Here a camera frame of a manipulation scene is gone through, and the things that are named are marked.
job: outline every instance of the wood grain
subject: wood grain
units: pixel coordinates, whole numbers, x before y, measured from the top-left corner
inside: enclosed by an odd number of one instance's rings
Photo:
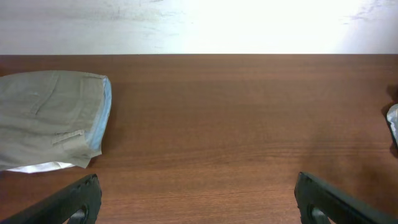
[[[396,55],[2,56],[0,74],[107,75],[113,105],[89,168],[0,174],[6,218],[85,174],[98,223],[300,223],[311,172],[398,216],[398,160],[384,119]]]

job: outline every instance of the white marble surface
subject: white marble surface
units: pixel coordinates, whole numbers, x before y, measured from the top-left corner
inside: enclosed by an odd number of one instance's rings
[[[0,54],[398,53],[398,0],[2,0]]]

